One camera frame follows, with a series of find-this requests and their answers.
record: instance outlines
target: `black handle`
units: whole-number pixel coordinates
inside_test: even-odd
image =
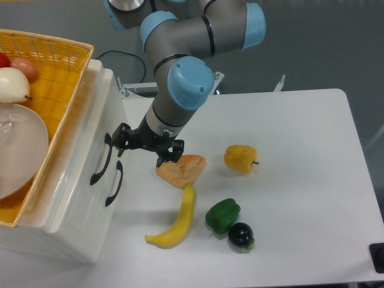
[[[104,163],[103,169],[100,172],[95,173],[95,174],[92,175],[91,181],[90,181],[90,185],[91,186],[96,184],[97,181],[99,181],[100,178],[103,177],[103,175],[106,172],[107,167],[109,165],[110,156],[112,155],[112,139],[111,139],[111,136],[110,136],[109,133],[106,133],[106,135],[104,137],[104,143],[108,144],[108,146],[109,146],[108,156],[107,156],[106,162]]]
[[[118,188],[116,189],[116,192],[114,193],[114,195],[107,197],[106,207],[111,205],[112,202],[116,199],[117,195],[119,194],[120,188],[121,188],[123,172],[122,172],[122,164],[121,164],[120,160],[118,160],[118,162],[116,163],[116,169],[119,170],[121,173]]]

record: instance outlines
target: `bread slice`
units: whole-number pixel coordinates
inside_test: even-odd
[[[156,174],[169,184],[184,189],[199,177],[206,160],[201,155],[182,155],[177,163],[166,162],[156,167]]]

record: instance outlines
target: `yellow banana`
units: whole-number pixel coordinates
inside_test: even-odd
[[[191,184],[188,184],[184,188],[180,212],[172,228],[156,236],[145,235],[145,241],[161,248],[177,244],[188,232],[191,225],[195,197],[194,188]]]

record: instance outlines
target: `pear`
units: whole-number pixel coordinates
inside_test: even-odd
[[[11,67],[0,68],[0,102],[24,102],[30,99],[29,92],[28,79],[20,70]]]

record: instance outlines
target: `white storage bin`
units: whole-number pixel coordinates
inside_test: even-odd
[[[18,227],[0,227],[0,247],[98,260],[116,204],[106,207],[106,198],[116,191],[121,177],[116,163],[124,169],[128,151],[118,158],[112,149],[105,174],[96,184],[89,182],[106,160],[105,134],[112,135],[121,122],[127,117],[113,72],[91,60],[39,193]]]

